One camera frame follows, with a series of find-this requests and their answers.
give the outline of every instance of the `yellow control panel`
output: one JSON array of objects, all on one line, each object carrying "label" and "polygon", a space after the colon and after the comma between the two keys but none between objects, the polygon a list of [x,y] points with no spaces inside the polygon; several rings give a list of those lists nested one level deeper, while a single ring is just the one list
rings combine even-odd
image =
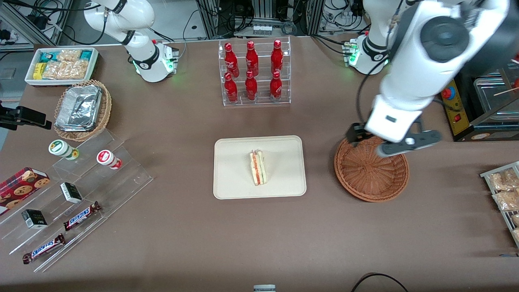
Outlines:
[{"label": "yellow control panel", "polygon": [[[467,129],[470,124],[465,109],[463,108],[461,97],[459,96],[458,87],[456,87],[454,80],[452,80],[441,92],[441,96],[443,102],[447,105],[445,111],[447,112],[450,128],[452,129],[453,134],[457,135]],[[453,111],[449,107],[459,110],[459,112]]]}]

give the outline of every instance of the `snickers bar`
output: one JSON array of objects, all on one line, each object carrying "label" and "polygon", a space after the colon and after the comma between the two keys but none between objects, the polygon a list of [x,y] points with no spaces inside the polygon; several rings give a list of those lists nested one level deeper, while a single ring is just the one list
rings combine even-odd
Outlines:
[{"label": "snickers bar", "polygon": [[33,250],[32,253],[27,253],[23,255],[23,263],[28,264],[35,260],[37,257],[41,256],[44,253],[49,252],[51,249],[59,246],[60,244],[65,244],[65,237],[63,234],[59,234],[58,237],[54,238],[53,240],[49,241],[48,243],[40,246],[38,249]]},{"label": "snickers bar", "polygon": [[90,215],[94,214],[95,212],[101,210],[101,206],[99,206],[99,203],[95,201],[92,205],[88,206],[85,210],[83,210],[78,215],[74,216],[69,221],[65,222],[63,225],[65,226],[65,231],[68,231],[72,228],[74,228],[76,225],[83,222],[85,219],[87,219]]}]

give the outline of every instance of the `small jar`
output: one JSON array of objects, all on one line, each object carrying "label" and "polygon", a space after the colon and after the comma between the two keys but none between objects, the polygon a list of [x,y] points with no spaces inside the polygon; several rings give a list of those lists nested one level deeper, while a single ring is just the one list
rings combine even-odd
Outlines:
[{"label": "small jar", "polygon": [[79,150],[70,146],[63,140],[54,140],[49,145],[49,152],[50,154],[63,157],[66,160],[74,160],[79,157]]},{"label": "small jar", "polygon": [[103,150],[97,156],[99,164],[106,165],[111,169],[119,169],[122,166],[122,160],[115,157],[110,150]]}]

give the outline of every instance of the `red emergency stop button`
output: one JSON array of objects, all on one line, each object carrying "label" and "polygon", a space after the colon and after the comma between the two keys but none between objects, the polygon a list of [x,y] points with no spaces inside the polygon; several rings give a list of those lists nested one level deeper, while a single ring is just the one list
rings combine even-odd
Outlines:
[{"label": "red emergency stop button", "polygon": [[456,95],[456,91],[454,90],[454,87],[452,87],[452,86],[449,86],[442,91],[442,97],[446,100],[452,100],[455,95]]}]

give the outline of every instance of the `wooden skewer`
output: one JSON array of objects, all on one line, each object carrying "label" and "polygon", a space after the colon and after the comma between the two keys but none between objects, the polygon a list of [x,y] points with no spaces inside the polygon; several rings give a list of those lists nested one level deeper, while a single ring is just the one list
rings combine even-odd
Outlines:
[{"label": "wooden skewer", "polygon": [[498,93],[498,94],[494,94],[494,96],[501,95],[501,94],[505,94],[505,93],[507,93],[507,92],[511,92],[511,91],[513,91],[513,90],[518,90],[518,89],[519,89],[519,88],[517,88],[517,87],[516,87],[516,88],[512,88],[512,89],[509,89],[509,90],[507,90],[507,91],[503,91],[503,92],[500,92],[500,93]]}]

